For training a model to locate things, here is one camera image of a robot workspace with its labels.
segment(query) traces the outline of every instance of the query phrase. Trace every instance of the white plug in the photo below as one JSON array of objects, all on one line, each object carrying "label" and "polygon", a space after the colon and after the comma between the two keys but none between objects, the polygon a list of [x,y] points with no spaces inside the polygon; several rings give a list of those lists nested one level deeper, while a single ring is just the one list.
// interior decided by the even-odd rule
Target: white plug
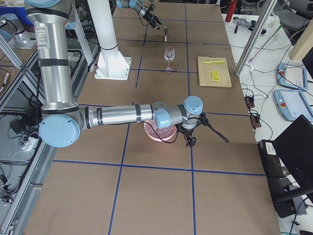
[{"label": "white plug", "polygon": [[38,139],[34,138],[34,137],[29,137],[28,141],[24,142],[23,147],[21,148],[21,150],[24,151],[30,151],[34,145],[37,143]]}]

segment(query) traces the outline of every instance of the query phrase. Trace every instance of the label on robot arm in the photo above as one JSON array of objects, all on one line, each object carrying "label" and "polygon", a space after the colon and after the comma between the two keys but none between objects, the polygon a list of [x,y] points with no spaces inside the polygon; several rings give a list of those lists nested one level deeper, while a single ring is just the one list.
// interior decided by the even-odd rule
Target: label on robot arm
[{"label": "label on robot arm", "polygon": [[265,145],[266,145],[266,151],[269,155],[276,155],[276,151],[272,143],[266,142]]},{"label": "label on robot arm", "polygon": [[50,40],[48,27],[36,27],[35,28],[37,49],[50,49]]}]

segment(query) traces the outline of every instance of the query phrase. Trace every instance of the wooden cutting board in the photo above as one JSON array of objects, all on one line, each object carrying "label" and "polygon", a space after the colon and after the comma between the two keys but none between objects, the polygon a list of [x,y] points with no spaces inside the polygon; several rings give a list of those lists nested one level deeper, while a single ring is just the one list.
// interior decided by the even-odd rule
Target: wooden cutting board
[{"label": "wooden cutting board", "polygon": [[[221,61],[221,60],[223,60],[224,63],[212,63],[212,64],[204,63],[204,61]],[[219,71],[220,80],[218,82],[212,79],[211,75],[212,70]],[[198,72],[200,86],[231,87],[228,66],[225,58],[198,56]]]}]

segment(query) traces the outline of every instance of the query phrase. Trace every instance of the blue and white device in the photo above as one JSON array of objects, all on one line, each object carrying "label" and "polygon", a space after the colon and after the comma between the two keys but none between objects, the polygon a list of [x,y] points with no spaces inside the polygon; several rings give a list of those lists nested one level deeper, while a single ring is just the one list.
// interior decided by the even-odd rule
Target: blue and white device
[{"label": "blue and white device", "polygon": [[274,98],[287,121],[294,121],[301,114],[313,121],[312,109],[300,90],[275,90]]},{"label": "blue and white device", "polygon": [[292,89],[301,87],[305,91],[308,90],[307,69],[304,66],[280,63],[278,70],[277,79],[281,86]]}]

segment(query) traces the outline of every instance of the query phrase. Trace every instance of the pink bowl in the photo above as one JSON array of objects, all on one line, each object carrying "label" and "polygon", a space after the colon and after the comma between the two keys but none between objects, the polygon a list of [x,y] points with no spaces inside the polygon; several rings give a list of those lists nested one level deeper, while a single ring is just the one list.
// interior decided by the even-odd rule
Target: pink bowl
[{"label": "pink bowl", "polygon": [[[171,137],[173,137],[177,131],[176,126],[170,126],[170,127],[166,127],[166,128],[158,128],[155,121],[154,120],[149,120],[146,121],[148,123],[150,123],[153,128],[155,129],[155,131],[157,132],[157,134],[164,140],[167,141],[169,140]],[[154,133],[154,131],[152,130],[152,128],[146,124],[143,123],[143,128],[145,129],[147,135],[153,139],[154,141],[158,141],[161,142],[162,140],[160,140],[157,135]]]}]

